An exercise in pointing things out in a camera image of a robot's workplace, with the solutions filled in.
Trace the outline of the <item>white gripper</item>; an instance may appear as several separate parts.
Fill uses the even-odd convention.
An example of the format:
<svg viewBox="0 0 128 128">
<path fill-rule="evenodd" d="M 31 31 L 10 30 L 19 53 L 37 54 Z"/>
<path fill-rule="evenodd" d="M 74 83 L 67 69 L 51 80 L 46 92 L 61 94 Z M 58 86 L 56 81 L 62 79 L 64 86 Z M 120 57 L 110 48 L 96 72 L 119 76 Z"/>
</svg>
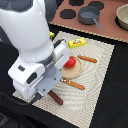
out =
<svg viewBox="0 0 128 128">
<path fill-rule="evenodd" d="M 18 57 L 8 74 L 13 86 L 26 101 L 35 102 L 44 97 L 61 80 L 61 68 L 69 60 L 69 52 L 64 39 L 54 44 L 53 53 L 43 62 L 27 63 Z"/>
</svg>

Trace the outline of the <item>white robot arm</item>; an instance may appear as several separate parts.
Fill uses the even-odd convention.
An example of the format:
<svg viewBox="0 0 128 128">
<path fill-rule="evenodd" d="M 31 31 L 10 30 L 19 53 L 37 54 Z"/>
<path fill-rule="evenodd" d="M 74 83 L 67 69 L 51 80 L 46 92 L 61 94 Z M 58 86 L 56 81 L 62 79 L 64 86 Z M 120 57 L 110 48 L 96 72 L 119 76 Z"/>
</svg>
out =
<svg viewBox="0 0 128 128">
<path fill-rule="evenodd" d="M 66 41 L 50 39 L 48 23 L 55 13 L 55 0 L 0 0 L 0 25 L 19 52 L 8 74 L 19 95 L 31 103 L 61 80 L 61 68 L 69 60 Z"/>
</svg>

